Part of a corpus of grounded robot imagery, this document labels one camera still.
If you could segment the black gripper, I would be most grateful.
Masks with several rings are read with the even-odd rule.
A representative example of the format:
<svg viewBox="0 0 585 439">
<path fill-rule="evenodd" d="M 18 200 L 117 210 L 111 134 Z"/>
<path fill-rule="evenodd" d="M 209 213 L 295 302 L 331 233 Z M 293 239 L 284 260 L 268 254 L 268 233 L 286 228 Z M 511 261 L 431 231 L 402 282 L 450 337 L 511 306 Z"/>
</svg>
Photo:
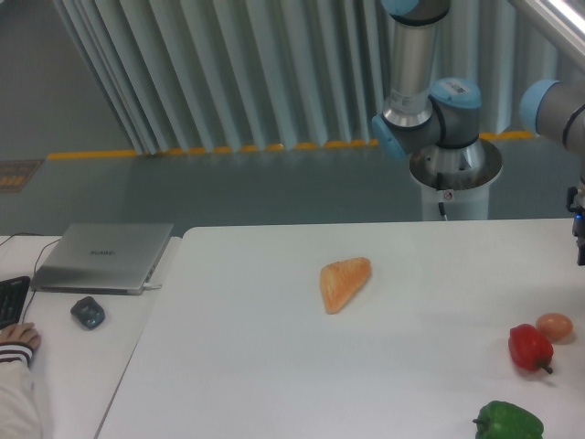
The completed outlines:
<svg viewBox="0 0 585 439">
<path fill-rule="evenodd" d="M 577 265 L 579 274 L 585 274 L 585 247 L 584 247 L 584 208 L 578 201 L 577 187 L 567 189 L 566 209 L 573 214 L 571 233 L 577 241 Z"/>
</svg>

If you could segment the person's hand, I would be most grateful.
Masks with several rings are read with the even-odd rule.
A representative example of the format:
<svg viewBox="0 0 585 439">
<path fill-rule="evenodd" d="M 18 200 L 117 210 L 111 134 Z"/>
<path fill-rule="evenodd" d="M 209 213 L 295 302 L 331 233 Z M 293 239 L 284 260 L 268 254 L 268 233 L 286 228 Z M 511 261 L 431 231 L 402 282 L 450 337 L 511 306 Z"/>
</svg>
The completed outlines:
<svg viewBox="0 0 585 439">
<path fill-rule="evenodd" d="M 42 338 L 34 323 L 13 324 L 1 330 L 2 345 L 24 345 L 35 351 L 41 345 Z"/>
</svg>

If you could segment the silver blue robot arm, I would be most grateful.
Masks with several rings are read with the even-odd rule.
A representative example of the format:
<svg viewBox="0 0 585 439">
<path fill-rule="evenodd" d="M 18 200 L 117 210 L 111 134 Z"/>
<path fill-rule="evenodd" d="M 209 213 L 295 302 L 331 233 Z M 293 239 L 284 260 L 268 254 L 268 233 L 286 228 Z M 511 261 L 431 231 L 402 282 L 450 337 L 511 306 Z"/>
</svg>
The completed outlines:
<svg viewBox="0 0 585 439">
<path fill-rule="evenodd" d="M 471 80 L 431 84 L 437 25 L 451 1 L 380 1 L 396 22 L 390 94 L 371 127 L 383 150 L 409 156 L 423 220 L 486 220 L 490 186 L 503 168 L 499 150 L 479 135 L 482 97 Z M 578 1 L 509 1 L 584 72 L 584 5 Z M 524 126 L 576 155 L 577 186 L 567 190 L 577 264 L 584 266 L 584 80 L 539 80 L 522 96 Z"/>
</svg>

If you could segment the white sleeved forearm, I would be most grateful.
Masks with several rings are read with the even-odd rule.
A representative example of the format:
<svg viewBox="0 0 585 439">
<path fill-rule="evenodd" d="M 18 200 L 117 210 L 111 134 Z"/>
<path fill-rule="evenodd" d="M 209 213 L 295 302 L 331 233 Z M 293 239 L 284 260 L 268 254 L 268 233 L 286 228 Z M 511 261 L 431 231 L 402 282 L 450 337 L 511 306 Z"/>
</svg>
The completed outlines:
<svg viewBox="0 0 585 439">
<path fill-rule="evenodd" d="M 42 437 L 42 423 L 29 369 L 32 354 L 32 348 L 23 343 L 1 343 L 2 438 Z"/>
</svg>

